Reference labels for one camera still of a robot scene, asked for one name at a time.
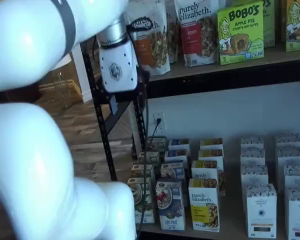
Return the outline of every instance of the green box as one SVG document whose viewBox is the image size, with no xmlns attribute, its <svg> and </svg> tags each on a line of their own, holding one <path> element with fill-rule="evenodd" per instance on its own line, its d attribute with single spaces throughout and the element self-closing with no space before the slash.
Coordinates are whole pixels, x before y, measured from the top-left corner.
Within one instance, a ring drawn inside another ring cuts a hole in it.
<svg viewBox="0 0 300 240">
<path fill-rule="evenodd" d="M 263 1 L 224 8 L 217 19 L 221 65 L 264 57 Z"/>
</svg>

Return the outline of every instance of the electrical outlet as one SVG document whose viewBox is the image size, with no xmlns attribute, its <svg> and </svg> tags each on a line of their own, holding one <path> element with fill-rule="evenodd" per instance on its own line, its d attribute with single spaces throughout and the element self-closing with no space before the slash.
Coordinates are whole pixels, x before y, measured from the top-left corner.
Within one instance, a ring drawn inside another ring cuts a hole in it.
<svg viewBox="0 0 300 240">
<path fill-rule="evenodd" d="M 163 112 L 158 112 L 153 114 L 153 128 L 156 127 L 157 119 L 161 119 L 161 123 L 158 125 L 158 127 L 155 130 L 156 136 L 165 136 L 166 133 L 166 124 L 165 124 L 165 115 Z"/>
</svg>

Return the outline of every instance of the floor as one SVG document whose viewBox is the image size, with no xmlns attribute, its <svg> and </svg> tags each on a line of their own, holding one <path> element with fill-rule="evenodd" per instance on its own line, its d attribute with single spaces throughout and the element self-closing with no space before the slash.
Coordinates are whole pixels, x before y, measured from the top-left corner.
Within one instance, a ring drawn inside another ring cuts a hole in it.
<svg viewBox="0 0 300 240">
<path fill-rule="evenodd" d="M 93 102 L 83 103 L 74 88 L 70 88 L 70 96 L 73 106 L 63 109 L 56 92 L 50 88 L 43 91 L 36 104 L 44 108 L 60 127 L 72 153 L 75 175 L 95 182 L 108 182 L 111 178 Z M 107 105 L 102 106 L 102 112 L 105 118 L 111 114 Z M 132 167 L 131 136 L 126 111 L 108 135 L 116 175 L 122 182 L 128 180 Z M 12 239 L 15 238 L 9 219 L 0 205 L 0 240 Z"/>
</svg>

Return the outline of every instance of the red label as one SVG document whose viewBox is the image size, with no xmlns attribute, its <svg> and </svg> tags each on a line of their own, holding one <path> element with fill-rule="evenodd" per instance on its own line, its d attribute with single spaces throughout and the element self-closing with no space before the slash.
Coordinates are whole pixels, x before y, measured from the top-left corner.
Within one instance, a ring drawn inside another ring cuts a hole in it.
<svg viewBox="0 0 300 240">
<path fill-rule="evenodd" d="M 200 23 L 192 21 L 182 24 L 181 39 L 184 54 L 202 54 Z"/>
</svg>

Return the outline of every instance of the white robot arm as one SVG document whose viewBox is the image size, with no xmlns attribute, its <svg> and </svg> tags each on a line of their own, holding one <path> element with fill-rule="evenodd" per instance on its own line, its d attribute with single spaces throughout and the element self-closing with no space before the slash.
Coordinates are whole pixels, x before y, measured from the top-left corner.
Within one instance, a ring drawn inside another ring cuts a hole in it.
<svg viewBox="0 0 300 240">
<path fill-rule="evenodd" d="M 96 33 L 106 89 L 133 89 L 137 61 L 122 17 L 127 4 L 128 0 L 0 1 L 0 91 L 38 81 L 73 46 Z M 61 131 L 35 105 L 0 104 L 0 201 L 19 240 L 136 236 L 129 187 L 74 177 Z"/>
</svg>

